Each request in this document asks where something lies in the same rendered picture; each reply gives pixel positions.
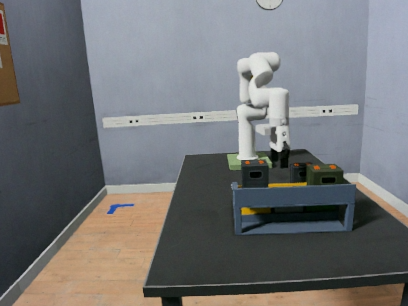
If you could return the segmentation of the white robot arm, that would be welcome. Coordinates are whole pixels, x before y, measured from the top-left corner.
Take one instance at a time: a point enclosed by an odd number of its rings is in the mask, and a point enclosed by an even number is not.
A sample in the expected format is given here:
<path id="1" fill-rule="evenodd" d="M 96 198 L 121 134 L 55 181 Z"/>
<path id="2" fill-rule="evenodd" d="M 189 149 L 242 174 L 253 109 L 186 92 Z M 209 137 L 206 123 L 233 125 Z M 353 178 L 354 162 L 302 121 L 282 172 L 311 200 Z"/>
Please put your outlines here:
<path id="1" fill-rule="evenodd" d="M 289 125 L 289 91 L 265 86 L 271 82 L 273 72 L 279 67 L 280 58 L 274 52 L 255 53 L 250 58 L 240 59 L 237 63 L 240 101 L 246 103 L 238 106 L 236 110 L 239 128 L 238 160 L 258 159 L 255 151 L 255 127 L 250 121 L 264 120 L 268 107 L 270 124 L 256 125 L 258 133 L 271 135 L 270 127 Z"/>

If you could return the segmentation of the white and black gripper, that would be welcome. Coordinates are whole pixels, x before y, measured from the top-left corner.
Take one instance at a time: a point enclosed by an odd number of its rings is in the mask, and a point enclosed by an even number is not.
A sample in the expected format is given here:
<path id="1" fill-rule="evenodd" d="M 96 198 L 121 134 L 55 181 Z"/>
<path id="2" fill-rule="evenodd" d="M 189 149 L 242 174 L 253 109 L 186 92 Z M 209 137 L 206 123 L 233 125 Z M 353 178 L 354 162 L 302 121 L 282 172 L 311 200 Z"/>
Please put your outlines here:
<path id="1" fill-rule="evenodd" d="M 280 152 L 280 168 L 288 168 L 288 158 L 291 150 L 289 125 L 271 127 L 270 147 L 271 162 L 278 161 L 278 152 Z"/>

